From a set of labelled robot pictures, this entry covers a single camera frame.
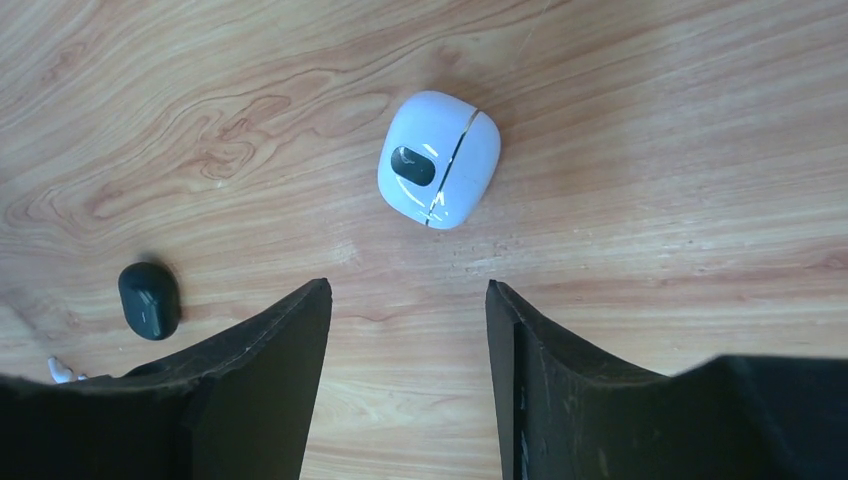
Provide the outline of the black earbud charging case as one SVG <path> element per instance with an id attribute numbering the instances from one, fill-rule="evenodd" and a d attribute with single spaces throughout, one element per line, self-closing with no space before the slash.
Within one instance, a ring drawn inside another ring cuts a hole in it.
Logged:
<path id="1" fill-rule="evenodd" d="M 135 334 L 161 341 L 175 333 L 181 319 L 179 287 L 164 265 L 127 266 L 119 275 L 118 291 L 126 323 Z"/>

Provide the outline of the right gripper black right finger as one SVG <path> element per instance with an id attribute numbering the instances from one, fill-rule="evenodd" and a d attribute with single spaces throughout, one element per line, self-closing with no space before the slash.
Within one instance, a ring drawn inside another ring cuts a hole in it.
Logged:
<path id="1" fill-rule="evenodd" d="M 503 282 L 485 300 L 506 479 L 843 479 L 847 363 L 721 355 L 675 376 L 550 320 Z"/>

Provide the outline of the white earbud charging case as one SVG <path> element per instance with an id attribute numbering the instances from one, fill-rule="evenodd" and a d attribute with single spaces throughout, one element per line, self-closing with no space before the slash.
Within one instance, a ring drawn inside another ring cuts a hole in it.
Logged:
<path id="1" fill-rule="evenodd" d="M 397 212 L 438 230 L 461 225 L 482 199 L 501 153 L 484 111 L 426 90 L 396 112 L 377 167 L 378 189 Z"/>

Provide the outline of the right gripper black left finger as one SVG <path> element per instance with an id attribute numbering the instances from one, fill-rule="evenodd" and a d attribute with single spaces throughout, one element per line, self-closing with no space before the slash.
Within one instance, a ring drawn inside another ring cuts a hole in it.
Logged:
<path id="1" fill-rule="evenodd" d="M 332 312 L 326 279 L 184 350 L 60 385 L 1 379 L 5 479 L 296 479 Z"/>

